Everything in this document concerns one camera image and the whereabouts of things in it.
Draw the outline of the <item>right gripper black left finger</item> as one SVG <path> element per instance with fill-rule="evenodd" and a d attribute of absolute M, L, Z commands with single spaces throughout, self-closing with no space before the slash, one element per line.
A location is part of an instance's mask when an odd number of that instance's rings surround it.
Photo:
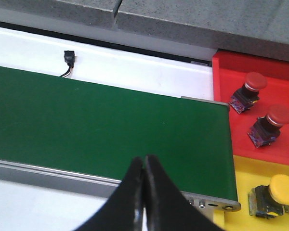
<path fill-rule="evenodd" d="M 120 185 L 77 231 L 141 231 L 143 225 L 143 161 L 132 160 Z"/>

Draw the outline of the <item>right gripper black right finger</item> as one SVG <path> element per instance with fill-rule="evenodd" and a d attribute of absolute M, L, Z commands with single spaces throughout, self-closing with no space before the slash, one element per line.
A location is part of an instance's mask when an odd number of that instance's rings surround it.
<path fill-rule="evenodd" d="M 155 155 L 145 157 L 144 204 L 149 231 L 221 231 L 185 199 Z"/>

